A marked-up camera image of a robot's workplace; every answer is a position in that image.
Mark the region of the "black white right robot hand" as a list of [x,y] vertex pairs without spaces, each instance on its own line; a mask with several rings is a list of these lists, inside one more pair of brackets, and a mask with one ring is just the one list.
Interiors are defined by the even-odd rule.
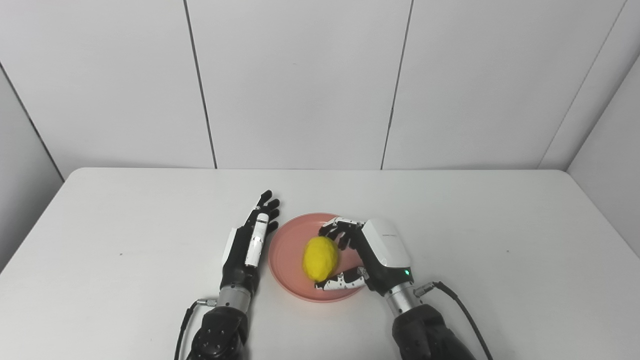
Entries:
[[318,234],[336,240],[339,251],[347,248],[356,251],[362,264],[316,282],[316,289],[336,291],[366,286],[384,297],[414,280],[403,240],[385,219],[360,222],[338,216],[323,224]]

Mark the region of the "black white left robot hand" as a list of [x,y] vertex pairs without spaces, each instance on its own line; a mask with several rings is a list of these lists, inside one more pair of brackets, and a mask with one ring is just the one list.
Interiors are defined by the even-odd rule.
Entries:
[[281,201],[271,190],[263,192],[245,223],[233,228],[222,256],[220,289],[242,287],[254,296],[259,287],[259,262],[267,238],[279,227]]

